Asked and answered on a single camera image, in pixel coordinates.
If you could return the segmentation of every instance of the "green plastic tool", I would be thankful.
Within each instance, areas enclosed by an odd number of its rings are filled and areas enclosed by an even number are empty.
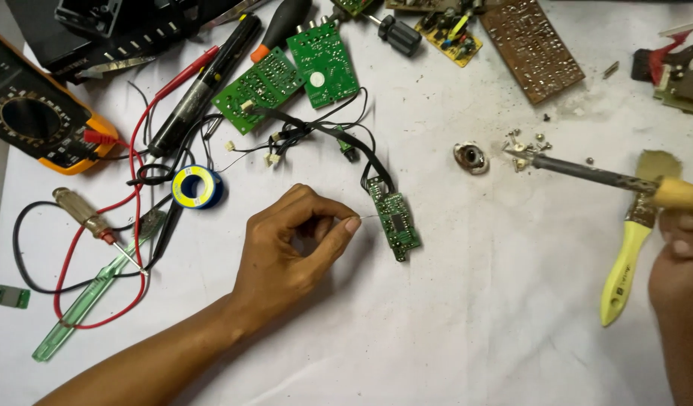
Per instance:
[[[166,218],[166,213],[160,210],[148,212],[142,221],[141,233],[139,234],[139,245],[156,235]],[[134,255],[135,244],[132,241],[125,249],[126,254]],[[121,254],[111,261],[106,267],[96,275],[96,278],[89,283],[86,289],[79,295],[78,299],[71,305],[63,318],[56,323],[51,332],[45,337],[41,345],[36,348],[31,357],[37,362],[44,362],[51,359],[53,354],[66,342],[75,330],[72,326],[79,324],[93,305],[99,300],[101,295],[108,289],[113,282],[113,277],[120,274],[129,263],[124,254]]]

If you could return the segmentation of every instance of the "black screwdriver handle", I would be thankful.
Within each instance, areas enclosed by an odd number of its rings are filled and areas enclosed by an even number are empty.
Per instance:
[[[422,34],[407,24],[396,21],[394,16],[387,15],[379,24],[379,38],[389,42],[389,45],[406,56],[412,56],[419,48]]]
[[[310,8],[311,0],[282,1],[271,18],[261,45],[251,54],[252,62],[254,64],[259,62],[275,46],[285,42],[288,37],[296,35],[297,26],[304,23]]]

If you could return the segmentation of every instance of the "brown circuit board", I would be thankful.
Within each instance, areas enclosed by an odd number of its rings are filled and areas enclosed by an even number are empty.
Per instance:
[[[509,0],[479,19],[532,104],[585,78],[537,0]]]
[[[410,12],[444,12],[448,7],[461,10],[461,0],[386,0],[388,9]]]

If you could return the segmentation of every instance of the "multimeter dial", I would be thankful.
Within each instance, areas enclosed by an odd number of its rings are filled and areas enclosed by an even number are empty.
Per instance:
[[[8,88],[0,97],[0,125],[10,137],[33,146],[48,146],[70,135],[71,117],[45,96]]]

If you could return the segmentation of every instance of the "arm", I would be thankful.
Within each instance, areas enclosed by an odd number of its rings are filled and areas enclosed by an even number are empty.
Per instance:
[[[649,277],[675,404],[693,405],[693,215],[660,216],[666,246]]]
[[[342,220],[332,228],[334,218]],[[360,224],[347,206],[295,185],[246,223],[230,295],[91,367],[36,405],[168,404],[236,342],[309,293]],[[319,243],[313,254],[302,257],[291,246],[297,230]]]

